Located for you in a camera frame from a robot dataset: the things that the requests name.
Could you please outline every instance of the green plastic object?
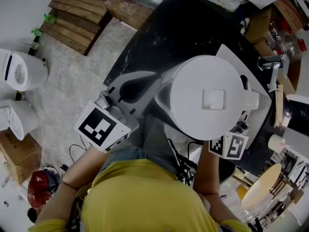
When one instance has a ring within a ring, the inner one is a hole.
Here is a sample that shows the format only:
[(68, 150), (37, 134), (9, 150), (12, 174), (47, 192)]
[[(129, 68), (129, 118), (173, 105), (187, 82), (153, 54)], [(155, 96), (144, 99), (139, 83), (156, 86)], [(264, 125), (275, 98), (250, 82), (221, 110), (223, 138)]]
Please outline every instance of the green plastic object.
[(56, 17), (51, 14), (44, 14), (44, 21), (54, 24), (56, 22)]
[(39, 37), (41, 37), (44, 34), (39, 29), (32, 30), (31, 33), (33, 33), (35, 36), (39, 36)]

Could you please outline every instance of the toilet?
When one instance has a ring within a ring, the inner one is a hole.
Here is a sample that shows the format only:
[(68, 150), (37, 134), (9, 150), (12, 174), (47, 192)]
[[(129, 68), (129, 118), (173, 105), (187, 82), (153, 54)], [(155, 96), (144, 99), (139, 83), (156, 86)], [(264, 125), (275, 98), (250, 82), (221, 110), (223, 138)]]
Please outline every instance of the toilet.
[(0, 101), (0, 131), (10, 128), (17, 139), (23, 140), (38, 125), (39, 118), (27, 101)]
[(0, 49), (0, 75), (13, 89), (26, 91), (44, 84), (48, 69), (32, 55)]

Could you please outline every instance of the white cup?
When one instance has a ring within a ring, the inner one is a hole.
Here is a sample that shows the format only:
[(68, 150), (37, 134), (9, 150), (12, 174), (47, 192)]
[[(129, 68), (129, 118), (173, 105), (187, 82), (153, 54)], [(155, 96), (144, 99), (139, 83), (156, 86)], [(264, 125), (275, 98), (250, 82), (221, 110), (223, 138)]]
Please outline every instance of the white cup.
[(285, 139), (273, 134), (269, 141), (268, 141), (268, 148), (272, 149), (273, 151), (280, 153), (285, 146)]

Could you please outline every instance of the gray pants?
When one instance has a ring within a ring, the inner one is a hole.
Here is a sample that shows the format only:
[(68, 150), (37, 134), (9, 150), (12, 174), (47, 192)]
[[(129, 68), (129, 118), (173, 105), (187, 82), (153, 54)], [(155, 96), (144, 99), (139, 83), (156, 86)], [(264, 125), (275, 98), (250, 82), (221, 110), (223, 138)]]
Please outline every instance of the gray pants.
[(148, 116), (145, 123), (140, 121), (139, 130), (131, 137), (131, 140), (129, 138), (112, 150), (99, 174), (115, 161), (137, 159), (148, 159), (172, 174), (177, 173), (177, 160), (164, 133), (162, 121)]

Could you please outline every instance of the shirt sleeve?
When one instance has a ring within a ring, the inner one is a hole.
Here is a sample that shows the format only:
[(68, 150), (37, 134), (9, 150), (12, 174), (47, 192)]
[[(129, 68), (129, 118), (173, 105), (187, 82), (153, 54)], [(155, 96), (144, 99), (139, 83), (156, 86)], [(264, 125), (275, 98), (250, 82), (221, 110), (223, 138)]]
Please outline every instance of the shirt sleeve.
[(238, 220), (225, 220), (219, 223), (220, 227), (224, 227), (231, 232), (252, 232), (252, 230), (242, 222)]
[(35, 224), (28, 232), (64, 232), (67, 222), (60, 219), (45, 220)]

